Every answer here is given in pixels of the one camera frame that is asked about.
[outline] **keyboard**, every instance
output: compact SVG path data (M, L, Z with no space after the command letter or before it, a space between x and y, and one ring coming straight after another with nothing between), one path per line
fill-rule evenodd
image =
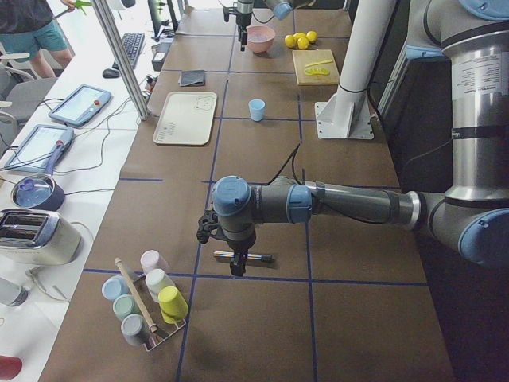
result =
M129 58L129 63L132 68L136 67L138 57L143 50L143 43L145 42L144 33L129 32L122 36L122 44ZM116 62L113 63L112 68L119 70Z

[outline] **brown tabletop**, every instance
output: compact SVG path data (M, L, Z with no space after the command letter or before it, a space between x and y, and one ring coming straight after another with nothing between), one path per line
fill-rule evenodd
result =
M266 20L268 10L254 10ZM314 29L313 49L331 49L340 69L351 23L342 10L298 10L269 23L267 53L241 53L235 23L221 10L183 17L139 126L94 247L41 380L450 381L440 327L411 233L346 217L265 224L252 253L268 267L243 278L212 254L224 242L196 241L197 221L223 176L269 181L301 141L298 173L311 181L398 188L383 132L371 141L320 140L314 103L336 86L298 87L286 34ZM181 88L181 70L203 69L206 84ZM215 92L204 146L157 146L157 117L169 92ZM247 102L266 101L249 119ZM283 174L291 176L289 169ZM137 272L149 249L168 261L188 301L188 324L151 352L128 345L101 285L115 257Z

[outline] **wooden cutting board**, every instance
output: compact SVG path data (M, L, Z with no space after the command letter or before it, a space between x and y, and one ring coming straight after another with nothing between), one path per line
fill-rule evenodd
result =
M295 74L297 76L297 85L337 85L340 82L340 74L330 49L294 50L292 54L293 66L295 67ZM323 60L332 60L332 62L314 65L312 68L326 68L330 71L328 76L308 76L304 73L307 64Z

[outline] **person's hand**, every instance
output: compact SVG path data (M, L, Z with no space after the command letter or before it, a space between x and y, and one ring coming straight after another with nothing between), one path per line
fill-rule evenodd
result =
M76 6L74 5L73 0L60 0L60 1L62 2L62 4L64 4L65 6L68 7L69 12L72 12L73 10L76 9Z

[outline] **black mouse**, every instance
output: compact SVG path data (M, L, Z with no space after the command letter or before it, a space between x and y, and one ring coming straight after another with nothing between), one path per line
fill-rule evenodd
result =
M103 70L103 78L118 78L120 72L117 69L106 68Z

